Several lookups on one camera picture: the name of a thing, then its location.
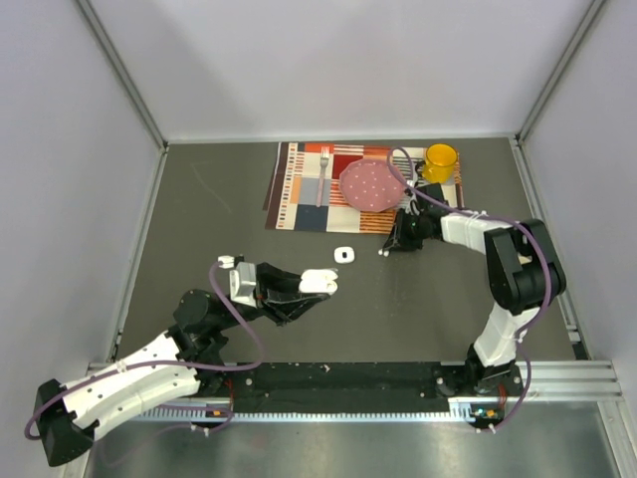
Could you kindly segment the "white charging case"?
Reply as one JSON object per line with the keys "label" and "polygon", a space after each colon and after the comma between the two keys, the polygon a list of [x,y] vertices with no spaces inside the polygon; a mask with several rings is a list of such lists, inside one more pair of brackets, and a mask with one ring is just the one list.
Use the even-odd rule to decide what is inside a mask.
{"label": "white charging case", "polygon": [[355,252],[352,247],[340,246],[334,249],[333,259],[336,264],[351,264],[355,260]]}

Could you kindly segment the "white earbud case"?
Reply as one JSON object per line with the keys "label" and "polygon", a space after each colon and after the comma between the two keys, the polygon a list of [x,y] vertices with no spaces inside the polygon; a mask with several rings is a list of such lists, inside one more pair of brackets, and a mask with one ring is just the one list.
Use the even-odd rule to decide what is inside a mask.
{"label": "white earbud case", "polygon": [[335,269],[309,269],[301,274],[299,291],[304,294],[333,295],[337,288],[338,274]]}

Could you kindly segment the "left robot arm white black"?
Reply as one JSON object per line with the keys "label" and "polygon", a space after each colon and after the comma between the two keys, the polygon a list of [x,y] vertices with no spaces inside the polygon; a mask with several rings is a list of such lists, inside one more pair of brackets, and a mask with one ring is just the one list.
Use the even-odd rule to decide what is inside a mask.
{"label": "left robot arm white black", "polygon": [[42,444],[49,466],[66,465],[112,430],[174,399],[215,394],[230,372],[265,360],[251,322],[281,327],[337,290],[332,268],[300,274],[242,256],[221,256],[211,266],[210,291],[191,289],[178,302],[174,323],[136,352],[97,373],[36,392],[25,436]]}

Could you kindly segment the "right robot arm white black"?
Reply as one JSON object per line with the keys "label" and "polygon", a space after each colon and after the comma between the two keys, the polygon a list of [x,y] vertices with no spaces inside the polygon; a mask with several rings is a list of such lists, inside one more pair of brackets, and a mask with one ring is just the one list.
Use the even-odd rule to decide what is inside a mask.
{"label": "right robot arm white black", "polygon": [[564,292],[563,268],[542,221],[509,223],[453,209],[438,183],[418,187],[409,205],[398,210],[378,254],[417,251],[428,239],[484,255],[494,299],[482,333],[469,345],[463,370],[440,371],[437,388],[448,397],[490,394],[516,373],[519,345],[529,324]]}

